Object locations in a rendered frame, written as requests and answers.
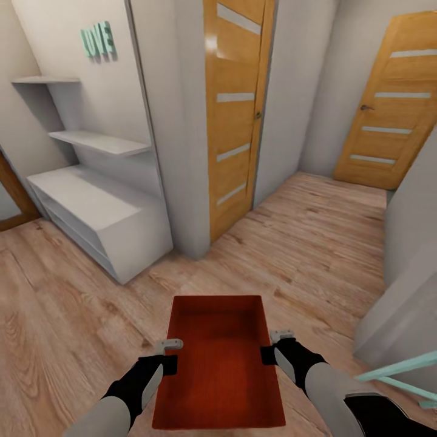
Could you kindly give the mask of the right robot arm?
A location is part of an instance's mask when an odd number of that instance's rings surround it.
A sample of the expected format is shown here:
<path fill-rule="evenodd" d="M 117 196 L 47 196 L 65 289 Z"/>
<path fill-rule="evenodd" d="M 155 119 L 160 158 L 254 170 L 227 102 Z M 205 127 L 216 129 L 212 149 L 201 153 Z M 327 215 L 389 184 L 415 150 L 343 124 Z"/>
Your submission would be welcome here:
<path fill-rule="evenodd" d="M 290 328 L 270 330 L 263 365 L 278 365 L 316 407 L 333 437 L 437 437 L 412 421 L 397 403 L 325 362 L 296 342 Z"/>

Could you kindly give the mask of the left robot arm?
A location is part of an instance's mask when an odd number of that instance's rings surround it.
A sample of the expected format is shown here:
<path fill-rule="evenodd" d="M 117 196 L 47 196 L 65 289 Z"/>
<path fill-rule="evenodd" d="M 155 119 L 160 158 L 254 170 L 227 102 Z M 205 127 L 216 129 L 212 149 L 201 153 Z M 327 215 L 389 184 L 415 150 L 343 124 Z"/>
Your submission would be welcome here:
<path fill-rule="evenodd" d="M 120 381 L 82 418 L 57 437 L 126 437 L 161 384 L 162 377 L 177 373 L 178 356 L 165 350 L 182 349 L 181 339 L 158 340 L 155 355 L 141 356 Z"/>

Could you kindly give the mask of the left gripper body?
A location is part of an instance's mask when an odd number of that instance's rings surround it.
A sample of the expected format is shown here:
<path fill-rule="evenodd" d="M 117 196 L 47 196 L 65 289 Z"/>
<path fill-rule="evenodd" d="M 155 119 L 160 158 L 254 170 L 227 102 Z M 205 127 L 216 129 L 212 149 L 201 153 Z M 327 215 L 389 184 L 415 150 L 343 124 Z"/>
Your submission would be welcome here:
<path fill-rule="evenodd" d="M 178 356 L 158 355 L 158 357 L 164 363 L 163 376 L 174 375 L 177 373 Z"/>

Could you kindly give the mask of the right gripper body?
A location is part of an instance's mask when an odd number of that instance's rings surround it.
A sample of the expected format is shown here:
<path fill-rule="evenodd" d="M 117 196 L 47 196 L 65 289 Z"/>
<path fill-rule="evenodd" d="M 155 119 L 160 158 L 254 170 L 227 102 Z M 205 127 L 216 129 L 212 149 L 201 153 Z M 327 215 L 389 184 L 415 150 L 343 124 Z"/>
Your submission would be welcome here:
<path fill-rule="evenodd" d="M 268 347 L 262 347 L 261 348 L 261 357 L 262 357 L 262 364 L 263 365 L 278 365 L 275 359 L 274 355 L 274 349 L 276 346 L 275 344 Z"/>

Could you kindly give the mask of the storage box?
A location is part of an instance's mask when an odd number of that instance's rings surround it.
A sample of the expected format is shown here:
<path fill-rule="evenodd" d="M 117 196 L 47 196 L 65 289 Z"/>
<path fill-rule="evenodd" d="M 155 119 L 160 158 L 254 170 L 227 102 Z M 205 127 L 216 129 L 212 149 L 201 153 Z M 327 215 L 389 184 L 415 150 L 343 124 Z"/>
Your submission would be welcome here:
<path fill-rule="evenodd" d="M 152 428 L 264 429 L 286 426 L 262 297 L 175 296 L 167 339 L 181 339 L 177 373 L 162 377 Z"/>

